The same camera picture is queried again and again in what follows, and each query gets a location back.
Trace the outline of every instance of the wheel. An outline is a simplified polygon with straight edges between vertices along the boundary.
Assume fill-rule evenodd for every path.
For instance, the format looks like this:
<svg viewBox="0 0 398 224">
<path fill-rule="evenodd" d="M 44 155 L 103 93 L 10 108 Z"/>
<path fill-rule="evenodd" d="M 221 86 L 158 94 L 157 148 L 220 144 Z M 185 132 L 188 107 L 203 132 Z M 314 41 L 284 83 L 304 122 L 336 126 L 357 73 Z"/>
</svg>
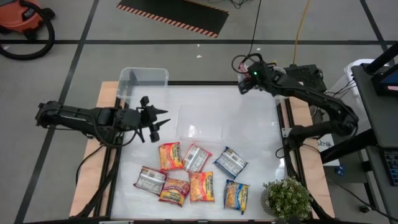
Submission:
<svg viewBox="0 0 398 224">
<path fill-rule="evenodd" d="M 4 26 L 0 26 L 0 34 L 9 34 L 11 30 L 5 28 Z"/>
<path fill-rule="evenodd" d="M 24 35 L 25 35 L 26 39 L 28 39 L 28 40 L 35 40 L 37 38 L 36 32 L 32 29 L 24 30 Z"/>
<path fill-rule="evenodd" d="M 50 8 L 44 8 L 42 9 L 42 11 L 48 19 L 52 19 L 55 17 L 55 12 Z"/>
<path fill-rule="evenodd" d="M 361 211 L 362 213 L 368 213 L 371 211 L 371 208 L 369 208 L 369 206 L 367 205 L 362 205 L 360 206 L 359 211 Z"/>
</svg>

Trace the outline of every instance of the white flower pot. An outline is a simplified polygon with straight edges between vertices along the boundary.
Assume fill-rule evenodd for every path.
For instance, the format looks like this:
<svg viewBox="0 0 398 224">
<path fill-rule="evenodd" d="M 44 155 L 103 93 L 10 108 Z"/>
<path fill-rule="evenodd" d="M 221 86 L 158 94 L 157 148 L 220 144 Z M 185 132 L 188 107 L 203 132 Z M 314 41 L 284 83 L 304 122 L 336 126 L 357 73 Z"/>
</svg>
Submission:
<svg viewBox="0 0 398 224">
<path fill-rule="evenodd" d="M 261 194 L 261 206 L 262 206 L 262 209 L 264 209 L 264 211 L 266 211 L 268 214 L 274 215 L 271 207 L 269 206 L 268 190 L 267 189 L 265 189 Z"/>
</svg>

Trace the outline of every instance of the ramen noodle packet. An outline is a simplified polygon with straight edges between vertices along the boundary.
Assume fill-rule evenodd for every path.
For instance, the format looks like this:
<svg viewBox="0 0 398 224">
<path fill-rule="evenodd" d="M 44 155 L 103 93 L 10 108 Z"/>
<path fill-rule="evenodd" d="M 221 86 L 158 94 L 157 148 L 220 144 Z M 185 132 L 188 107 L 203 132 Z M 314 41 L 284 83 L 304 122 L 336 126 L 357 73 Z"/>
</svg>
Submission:
<svg viewBox="0 0 398 224">
<path fill-rule="evenodd" d="M 141 172 L 134 186 L 159 196 L 166 177 L 167 174 L 165 172 L 142 166 Z"/>
<path fill-rule="evenodd" d="M 189 193 L 190 184 L 187 181 L 166 179 L 162 193 L 160 193 L 160 202 L 169 202 L 182 207 L 185 197 Z"/>
<path fill-rule="evenodd" d="M 192 144 L 182 161 L 187 172 L 201 172 L 211 153 Z"/>
<path fill-rule="evenodd" d="M 232 208 L 242 211 L 242 215 L 248 204 L 249 186 L 226 180 L 224 189 L 224 208 Z"/>
<path fill-rule="evenodd" d="M 224 152 L 214 161 L 225 174 L 235 179 L 248 164 L 232 149 L 225 147 Z"/>
<path fill-rule="evenodd" d="M 181 159 L 180 143 L 166 143 L 159 146 L 160 171 L 184 168 Z"/>
<path fill-rule="evenodd" d="M 214 202 L 213 172 L 190 173 L 191 202 Z"/>
</svg>

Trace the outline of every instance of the wooden board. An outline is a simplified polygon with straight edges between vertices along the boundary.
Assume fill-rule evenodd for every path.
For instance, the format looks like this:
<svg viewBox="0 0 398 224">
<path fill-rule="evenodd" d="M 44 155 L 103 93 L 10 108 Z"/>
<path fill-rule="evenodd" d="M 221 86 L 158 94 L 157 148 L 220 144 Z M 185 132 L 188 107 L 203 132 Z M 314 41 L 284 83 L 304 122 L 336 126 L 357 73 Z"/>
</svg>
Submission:
<svg viewBox="0 0 398 224">
<path fill-rule="evenodd" d="M 99 92 L 97 106 L 114 106 L 117 89 L 117 82 L 103 82 Z M 308 104 L 293 97 L 290 98 L 290 102 L 295 124 L 300 124 L 303 126 L 312 125 Z M 285 126 L 289 127 L 284 103 L 281 104 L 281 107 Z M 316 140 L 308 139 L 305 141 L 305 143 L 318 148 Z M 88 140 L 85 157 L 97 148 L 97 140 Z M 325 210 L 325 212 L 327 212 L 327 214 L 329 214 L 331 217 L 334 217 L 335 214 L 331 204 L 329 189 L 326 184 L 325 173 L 323 171 L 322 161 L 319 153 L 316 153 L 305 146 L 300 149 L 300 152 L 303 161 L 303 169 L 306 177 L 307 188 L 309 191 L 311 191 L 311 194 L 317 200 L 319 205 Z M 88 159 L 82 166 L 79 182 L 75 191 L 75 197 L 70 210 L 71 216 L 79 213 L 98 189 L 104 155 L 105 150 L 101 150 L 92 158 Z M 105 203 L 103 203 L 103 206 L 101 207 L 100 215 L 104 215 L 106 201 L 108 200 L 108 192 L 109 190 L 104 193 L 103 202 Z"/>
</svg>

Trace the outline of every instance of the potted plant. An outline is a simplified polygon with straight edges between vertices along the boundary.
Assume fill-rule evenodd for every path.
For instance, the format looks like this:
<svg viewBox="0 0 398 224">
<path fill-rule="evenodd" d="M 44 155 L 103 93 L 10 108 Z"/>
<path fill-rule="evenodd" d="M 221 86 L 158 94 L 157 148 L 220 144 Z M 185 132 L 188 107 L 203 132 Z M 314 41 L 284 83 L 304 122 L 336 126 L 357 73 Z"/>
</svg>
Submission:
<svg viewBox="0 0 398 224">
<path fill-rule="evenodd" d="M 300 220 L 310 218 L 310 192 L 300 182 L 289 177 L 264 184 L 261 195 L 263 209 L 281 219 L 287 220 L 295 215 Z"/>
</svg>

